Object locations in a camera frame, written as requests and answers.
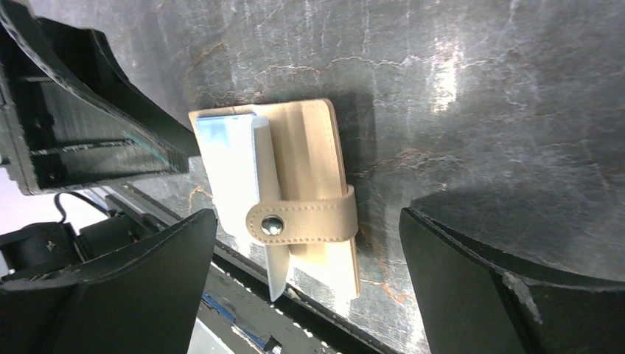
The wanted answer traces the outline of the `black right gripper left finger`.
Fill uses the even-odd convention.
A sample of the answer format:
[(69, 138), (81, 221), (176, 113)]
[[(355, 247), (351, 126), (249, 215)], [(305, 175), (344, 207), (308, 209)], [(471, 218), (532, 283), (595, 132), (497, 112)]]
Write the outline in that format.
[(216, 241), (202, 209), (143, 240), (1, 285), (3, 353), (185, 353)]

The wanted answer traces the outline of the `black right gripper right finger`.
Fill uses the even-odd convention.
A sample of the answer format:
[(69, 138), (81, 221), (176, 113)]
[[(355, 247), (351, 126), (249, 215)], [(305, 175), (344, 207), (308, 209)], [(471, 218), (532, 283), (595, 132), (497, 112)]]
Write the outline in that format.
[(404, 208), (402, 250), (432, 353), (622, 353), (624, 284), (524, 260)]

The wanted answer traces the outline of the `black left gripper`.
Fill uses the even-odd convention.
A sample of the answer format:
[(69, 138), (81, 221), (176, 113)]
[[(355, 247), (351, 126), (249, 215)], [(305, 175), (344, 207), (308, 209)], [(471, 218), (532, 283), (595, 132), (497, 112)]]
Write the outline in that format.
[(189, 171), (193, 132), (133, 85), (103, 32), (1, 2), (1, 26), (45, 75), (1, 73), (1, 163), (25, 195)]

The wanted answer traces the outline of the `beige leather card holder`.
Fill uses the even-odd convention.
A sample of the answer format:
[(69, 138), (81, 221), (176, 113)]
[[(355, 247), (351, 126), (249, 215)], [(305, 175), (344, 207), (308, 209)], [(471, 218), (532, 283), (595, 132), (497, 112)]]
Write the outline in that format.
[(270, 298), (294, 267), (357, 298), (355, 190), (331, 101), (210, 108), (189, 121), (224, 232), (265, 248)]

